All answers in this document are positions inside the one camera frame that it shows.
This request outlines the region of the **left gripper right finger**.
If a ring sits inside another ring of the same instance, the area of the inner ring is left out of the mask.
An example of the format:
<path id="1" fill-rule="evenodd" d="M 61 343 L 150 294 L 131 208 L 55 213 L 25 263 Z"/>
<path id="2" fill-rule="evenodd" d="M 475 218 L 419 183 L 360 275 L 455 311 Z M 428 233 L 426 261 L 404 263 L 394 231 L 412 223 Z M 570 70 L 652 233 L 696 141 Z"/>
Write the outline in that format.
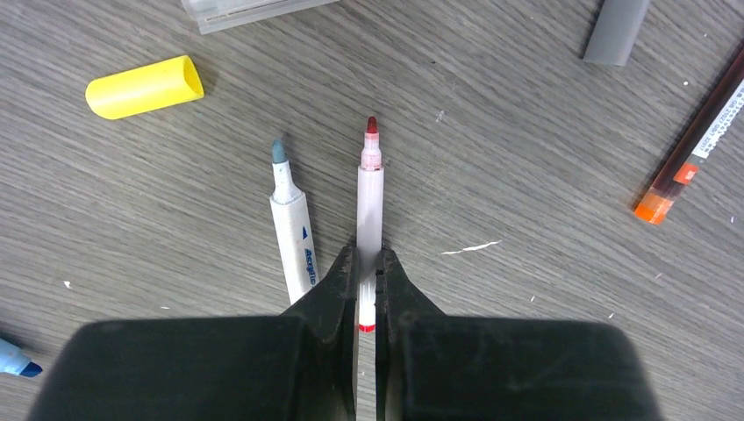
<path id="1" fill-rule="evenodd" d="M 376 263 L 380 420 L 659 420 L 632 341 L 599 322 L 449 316 Z"/>

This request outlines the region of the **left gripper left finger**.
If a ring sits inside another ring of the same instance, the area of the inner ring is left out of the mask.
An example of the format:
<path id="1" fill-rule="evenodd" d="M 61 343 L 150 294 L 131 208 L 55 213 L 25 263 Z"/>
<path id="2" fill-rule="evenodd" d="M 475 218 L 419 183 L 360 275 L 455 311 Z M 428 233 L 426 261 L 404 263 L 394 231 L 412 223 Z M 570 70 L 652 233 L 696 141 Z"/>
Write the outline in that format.
<path id="1" fill-rule="evenodd" d="M 353 420 L 359 257 L 278 315 L 106 320 L 64 346 L 31 420 Z"/>

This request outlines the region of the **white red marker pen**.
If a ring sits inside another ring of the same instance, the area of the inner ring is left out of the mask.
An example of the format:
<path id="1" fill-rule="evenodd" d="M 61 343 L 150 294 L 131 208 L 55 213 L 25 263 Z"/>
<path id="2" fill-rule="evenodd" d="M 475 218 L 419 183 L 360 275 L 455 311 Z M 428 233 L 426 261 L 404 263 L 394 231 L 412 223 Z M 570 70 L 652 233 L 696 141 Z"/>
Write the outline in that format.
<path id="1" fill-rule="evenodd" d="M 376 327 L 376 260 L 383 246 L 384 166 L 376 118 L 370 117 L 357 170 L 356 248 L 361 263 L 359 317 L 361 332 Z"/>

